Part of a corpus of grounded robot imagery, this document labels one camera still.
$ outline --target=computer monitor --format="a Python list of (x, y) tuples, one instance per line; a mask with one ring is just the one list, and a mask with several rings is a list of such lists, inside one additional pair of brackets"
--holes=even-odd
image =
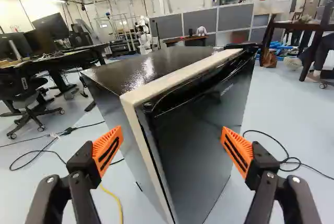
[(62, 40), (69, 36), (68, 28), (60, 13), (35, 20), (32, 24), (36, 29), (48, 31), (53, 40)]
[(9, 41), (12, 40), (22, 57), (28, 57), (32, 54), (32, 49), (26, 40), (23, 32), (0, 34), (0, 58), (17, 60)]
[(35, 29), (24, 33), (34, 55), (43, 53), (53, 53), (57, 51), (57, 46), (50, 33), (41, 29)]

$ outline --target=power cord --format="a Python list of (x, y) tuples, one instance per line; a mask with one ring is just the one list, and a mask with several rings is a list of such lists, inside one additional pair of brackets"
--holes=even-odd
[(282, 161), (280, 161), (280, 164), (297, 164), (297, 167), (295, 167), (295, 168), (293, 168), (293, 169), (290, 169), (290, 170), (289, 170), (289, 169), (282, 169), (282, 168), (280, 168), (281, 171), (283, 171), (283, 172), (293, 172), (293, 171), (296, 171), (297, 169), (299, 169), (301, 166), (304, 166), (304, 167), (306, 167), (306, 168), (309, 168), (309, 169), (311, 169), (311, 170), (313, 170), (313, 171), (315, 171), (315, 172), (321, 174), (322, 176), (324, 176), (324, 177), (326, 177), (326, 178), (328, 178), (328, 179), (330, 179), (330, 180), (334, 180), (333, 177), (328, 176), (328, 175), (326, 175), (326, 174), (320, 172), (319, 170), (317, 170), (317, 169), (315, 169), (315, 168), (313, 168), (313, 167), (311, 167), (311, 166), (309, 166), (309, 165), (307, 165), (307, 164), (302, 163), (302, 161), (301, 161), (298, 157), (290, 157), (290, 155), (289, 155), (287, 149), (286, 149), (286, 148), (285, 148), (285, 147), (284, 147), (278, 140), (276, 140), (274, 137), (270, 136), (269, 134), (266, 134), (266, 133), (261, 132), (261, 131), (258, 131), (258, 130), (253, 130), (253, 129), (251, 129), (251, 130), (247, 130), (247, 131), (245, 131), (245, 132), (242, 134), (242, 136), (245, 137), (245, 134), (246, 134), (246, 133), (249, 133), (249, 132), (254, 132), (254, 133), (263, 134), (263, 135), (265, 135), (265, 136), (271, 138), (272, 140), (274, 140), (278, 145), (280, 145), (280, 147), (284, 150), (284, 152), (285, 152), (285, 154), (286, 154), (286, 156), (287, 156), (285, 159), (283, 159)]
[[(64, 162), (64, 160), (60, 157), (59, 154), (57, 154), (56, 152), (54, 151), (47, 151), (45, 150), (49, 145), (51, 145), (56, 139), (58, 139), (60, 136), (64, 136), (64, 135), (69, 135), (71, 134), (73, 131), (77, 130), (77, 129), (81, 129), (81, 128), (85, 128), (85, 127), (90, 127), (90, 126), (96, 126), (98, 124), (102, 124), (104, 123), (105, 121), (101, 121), (101, 122), (98, 122), (98, 123), (94, 123), (94, 124), (89, 124), (89, 125), (84, 125), (84, 126), (79, 126), (79, 127), (68, 127), (67, 129), (65, 129), (64, 131), (62, 132), (59, 132), (59, 133), (56, 133), (56, 137), (50, 141), (47, 145), (45, 145), (41, 150), (32, 150), (32, 151), (29, 151), (21, 156), (19, 156), (17, 159), (15, 159), (9, 166), (9, 169), (10, 171), (17, 171), (21, 168), (24, 168), (25, 166), (27, 166), (28, 164), (30, 164), (34, 159), (36, 159), (42, 152), (52, 152), (54, 154), (56, 154), (60, 160)], [(45, 134), (45, 135), (42, 135), (42, 136), (39, 136), (39, 137), (35, 137), (35, 138), (31, 138), (31, 139), (25, 139), (25, 140), (21, 140), (19, 142), (16, 142), (16, 143), (10, 143), (10, 144), (7, 144), (7, 145), (3, 145), (3, 146), (0, 146), (0, 148), (3, 148), (3, 147), (7, 147), (7, 146), (10, 146), (10, 145), (14, 145), (14, 144), (18, 144), (18, 143), (22, 143), (22, 142), (27, 142), (27, 141), (31, 141), (31, 140), (35, 140), (35, 139), (39, 139), (39, 138), (42, 138), (42, 137), (45, 137), (45, 136), (52, 136), (51, 134)], [(32, 158), (30, 159), (28, 162), (26, 162), (25, 164), (21, 165), (20, 167), (17, 167), (17, 168), (13, 168), (13, 165), (18, 161), (20, 160), (21, 158), (25, 157), (26, 155), (28, 154), (32, 154), (32, 153), (35, 153), (37, 152), (37, 154)]]

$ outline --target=wooden table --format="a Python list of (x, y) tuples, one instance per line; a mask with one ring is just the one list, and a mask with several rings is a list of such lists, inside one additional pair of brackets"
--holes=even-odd
[(309, 30), (315, 31), (312, 44), (310, 46), (310, 54), (306, 57), (303, 63), (303, 70), (299, 77), (299, 81), (304, 81), (308, 70), (313, 62), (313, 56), (317, 51), (317, 48), (323, 37), (323, 33), (326, 31), (334, 31), (334, 23), (329, 23), (331, 8), (334, 6), (334, 2), (329, 2), (325, 6), (323, 18), (320, 22), (310, 23), (293, 23), (292, 21), (278, 21), (274, 22), (276, 14), (273, 14), (270, 18), (267, 30), (263, 38), (263, 46), (260, 55), (260, 66), (263, 66), (263, 57), (268, 54), (270, 42), (272, 39), (275, 28), (294, 29), (294, 30)]
[(201, 40), (202, 41), (202, 46), (205, 46), (205, 39), (207, 39), (209, 36), (205, 35), (205, 36), (192, 36), (192, 37), (177, 37), (177, 38), (173, 38), (173, 39), (167, 39), (167, 40), (163, 40), (163, 43), (165, 43), (167, 45), (167, 47), (170, 47), (172, 45), (174, 45), (177, 42), (180, 41), (189, 41), (189, 40)]

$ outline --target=black cable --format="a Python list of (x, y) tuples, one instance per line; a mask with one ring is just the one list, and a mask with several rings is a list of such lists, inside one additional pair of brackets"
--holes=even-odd
[[(95, 126), (95, 125), (98, 125), (98, 124), (101, 124), (101, 123), (104, 123), (104, 122), (105, 122), (105, 121), (101, 121), (101, 122), (94, 123), (94, 124), (91, 124), (91, 125), (84, 125), (84, 126), (74, 127), (74, 128), (72, 128), (72, 131), (71, 131), (71, 132), (73, 132), (73, 131), (76, 130), (76, 129), (80, 129), (80, 128), (84, 128), (84, 127), (89, 127), (89, 126)], [(62, 134), (62, 133), (65, 133), (65, 132), (66, 132), (66, 130), (61, 131), (61, 132), (58, 132), (58, 133), (56, 133), (56, 134)], [(45, 137), (45, 136), (50, 137), (50, 134), (44, 134), (44, 135), (41, 135), (41, 136), (39, 136), (39, 137), (34, 137), (34, 138), (30, 138), (30, 139), (20, 140), (20, 141), (18, 141), (18, 142), (14, 142), (14, 143), (10, 143), (10, 144), (7, 144), (7, 145), (0, 146), (0, 148), (2, 148), (2, 147), (8, 147), (8, 146), (15, 145), (15, 144), (19, 144), (19, 143), (22, 143), (22, 142), (28, 142), (28, 141), (31, 141), (31, 140), (34, 140), (34, 139), (39, 139), (39, 138)]]
[(39, 139), (39, 138), (42, 138), (42, 137), (45, 137), (45, 136), (50, 136), (50, 134), (44, 134), (44, 135), (39, 136), (39, 137), (35, 137), (35, 138), (31, 138), (31, 139), (20, 140), (20, 141), (18, 141), (18, 142), (13, 142), (13, 143), (10, 143), (10, 144), (7, 144), (7, 145), (0, 146), (0, 148), (2, 148), (2, 147), (8, 147), (8, 146), (15, 145), (15, 144), (19, 144), (19, 143), (22, 143), (22, 142), (28, 142), (28, 141), (30, 141), (30, 140)]
[(94, 123), (94, 124), (90, 124), (90, 125), (79, 126), (79, 127), (76, 127), (76, 129), (85, 128), (85, 127), (89, 127), (89, 126), (96, 126), (96, 125), (102, 124), (102, 123), (104, 123), (104, 122), (105, 122), (105, 121), (100, 121), (100, 122), (98, 122), (98, 123)]
[(313, 168), (313, 167), (311, 167), (311, 166), (309, 166), (309, 165), (307, 165), (307, 164), (302, 163), (302, 161), (301, 161), (298, 157), (290, 157), (290, 155), (289, 155), (287, 149), (286, 149), (286, 148), (285, 148), (285, 147), (284, 147), (278, 140), (276, 140), (274, 137), (270, 136), (269, 134), (266, 134), (266, 133), (261, 132), (261, 131), (258, 131), (258, 130), (253, 130), (253, 129), (251, 129), (251, 130), (247, 130), (247, 131), (245, 131), (245, 132), (242, 134), (242, 137), (245, 137), (245, 134), (246, 134), (246, 133), (249, 133), (249, 132), (254, 132), (254, 133), (260, 133), (260, 134), (263, 134), (263, 135), (265, 135), (265, 136), (271, 138), (272, 140), (274, 140), (278, 145), (280, 145), (280, 147), (284, 150), (285, 154), (287, 155), (287, 157), (286, 157), (284, 160), (280, 161), (280, 164), (297, 164), (297, 167), (295, 167), (295, 168), (293, 168), (293, 169), (282, 169), (282, 168), (280, 168), (281, 171), (284, 171), (284, 172), (293, 172), (293, 171), (296, 171), (297, 169), (299, 169), (301, 166), (304, 166), (304, 167), (307, 167), (307, 168), (309, 168), (309, 169), (311, 169), (311, 170), (313, 170), (313, 171), (315, 171), (315, 172), (321, 174), (322, 176), (324, 176), (324, 177), (326, 177), (326, 178), (328, 178), (328, 179), (334, 180), (333, 177), (328, 176), (328, 175), (326, 175), (326, 174), (320, 172), (319, 170), (317, 170), (317, 169), (315, 169), (315, 168)]
[[(41, 150), (33, 150), (33, 151), (27, 152), (27, 153), (21, 155), (20, 157), (18, 157), (16, 160), (14, 160), (14, 161), (12, 162), (12, 164), (10, 164), (10, 166), (9, 166), (10, 171), (16, 171), (16, 170), (19, 170), (19, 169), (21, 169), (21, 168), (24, 168), (24, 167), (27, 166), (28, 164), (30, 164), (34, 159), (37, 158), (38, 155), (40, 155), (40, 154), (45, 150), (45, 148), (47, 148), (49, 145), (51, 145), (56, 139), (58, 139), (58, 137), (55, 137), (52, 141), (50, 141), (50, 142), (49, 142), (46, 146), (44, 146)], [(22, 166), (20, 166), (20, 167), (18, 167), (18, 168), (14, 168), (14, 169), (12, 169), (12, 166), (15, 164), (15, 162), (17, 162), (17, 161), (18, 161), (19, 159), (21, 159), (22, 157), (24, 157), (24, 156), (26, 156), (26, 155), (28, 155), (28, 154), (31, 154), (31, 153), (33, 153), (33, 152), (38, 152), (38, 153), (37, 153), (31, 160), (29, 160), (27, 163), (23, 164)]]
[(118, 160), (118, 161), (112, 162), (112, 163), (110, 163), (110, 165), (115, 165), (115, 164), (117, 164), (117, 163), (119, 163), (119, 162), (121, 162), (121, 161), (123, 161), (123, 160), (124, 160), (124, 158), (122, 158), (122, 159), (120, 159), (120, 160)]
[[(67, 129), (65, 129), (64, 131), (62, 132), (59, 132), (59, 133), (56, 133), (56, 134), (60, 134), (60, 136), (63, 136), (63, 135), (68, 135), (70, 134), (71, 132), (73, 132), (74, 130), (77, 130), (77, 129), (80, 129), (80, 128), (85, 128), (85, 127), (89, 127), (89, 126), (96, 126), (98, 124), (101, 124), (101, 123), (104, 123), (105, 121), (101, 121), (101, 122), (98, 122), (98, 123), (94, 123), (94, 124), (90, 124), (90, 125), (84, 125), (84, 126), (79, 126), (79, 127), (69, 127)], [(25, 139), (25, 140), (21, 140), (19, 142), (16, 142), (16, 143), (11, 143), (11, 144), (7, 144), (7, 145), (3, 145), (3, 146), (0, 146), (1, 147), (6, 147), (6, 146), (10, 146), (10, 145), (14, 145), (14, 144), (18, 144), (18, 143), (22, 143), (22, 142), (27, 142), (27, 141), (30, 141), (30, 140), (34, 140), (34, 139), (38, 139), (38, 138), (41, 138), (41, 137), (45, 137), (45, 136), (50, 136), (50, 134), (45, 134), (45, 135), (42, 135), (42, 136), (39, 136), (39, 137), (35, 137), (35, 138), (31, 138), (31, 139)], [(56, 154), (60, 160), (62, 161), (62, 163), (66, 164), (66, 162), (60, 157), (60, 155), (54, 151), (47, 151), (45, 150), (49, 145), (51, 145), (58, 137), (55, 137), (52, 141), (50, 141), (46, 146), (44, 146), (41, 150), (32, 150), (32, 151), (29, 151), (21, 156), (19, 156), (16, 160), (14, 160), (10, 166), (9, 166), (9, 169), (10, 171), (16, 171), (16, 170), (19, 170), (21, 168), (24, 168), (25, 166), (27, 166), (28, 164), (30, 164), (34, 159), (36, 159), (42, 152), (52, 152), (54, 154)], [(24, 156), (28, 155), (28, 154), (32, 154), (34, 152), (37, 152), (37, 154), (31, 159), (29, 160), (27, 163), (23, 164), (22, 166), (18, 167), (18, 168), (12, 168), (13, 165), (18, 161), (20, 160), (21, 158), (23, 158)]]

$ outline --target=chair wheel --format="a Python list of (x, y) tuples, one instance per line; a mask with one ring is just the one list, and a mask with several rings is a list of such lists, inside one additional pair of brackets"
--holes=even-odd
[(17, 135), (16, 134), (11, 134), (8, 136), (9, 139), (16, 139)]
[(327, 88), (327, 84), (321, 83), (321, 84), (319, 85), (319, 88), (320, 88), (320, 89), (325, 89), (325, 88)]
[(37, 128), (38, 132), (42, 132), (45, 130), (45, 126), (40, 126), (39, 128)]

